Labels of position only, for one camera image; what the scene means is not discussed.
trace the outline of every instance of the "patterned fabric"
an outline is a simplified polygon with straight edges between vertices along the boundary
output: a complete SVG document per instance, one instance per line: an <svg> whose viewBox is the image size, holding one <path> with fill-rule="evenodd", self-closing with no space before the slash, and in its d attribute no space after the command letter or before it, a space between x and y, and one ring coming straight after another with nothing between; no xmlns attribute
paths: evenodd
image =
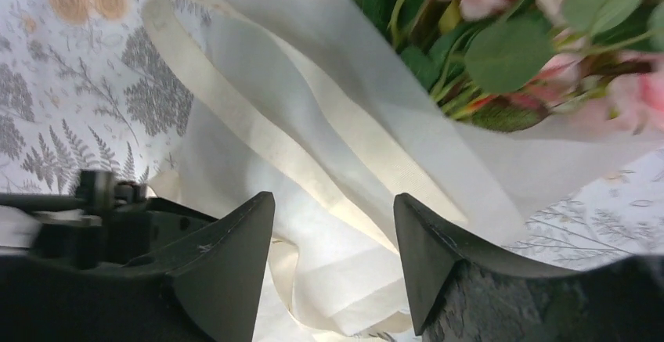
<svg viewBox="0 0 664 342"><path fill-rule="evenodd" d="M0 192L69 193L81 167L141 182L177 167L192 96L148 40L144 2L0 0ZM177 6L195 38L210 25ZM662 194L664 150L538 212L508 249L577 269L662 254Z"/></svg>

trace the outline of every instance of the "bouquet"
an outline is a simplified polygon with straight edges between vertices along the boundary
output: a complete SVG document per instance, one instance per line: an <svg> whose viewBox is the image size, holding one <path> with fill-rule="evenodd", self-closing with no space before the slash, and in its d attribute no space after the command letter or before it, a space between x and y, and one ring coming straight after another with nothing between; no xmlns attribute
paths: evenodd
<svg viewBox="0 0 664 342"><path fill-rule="evenodd" d="M662 0L354 1L455 121L664 128Z"/></svg>

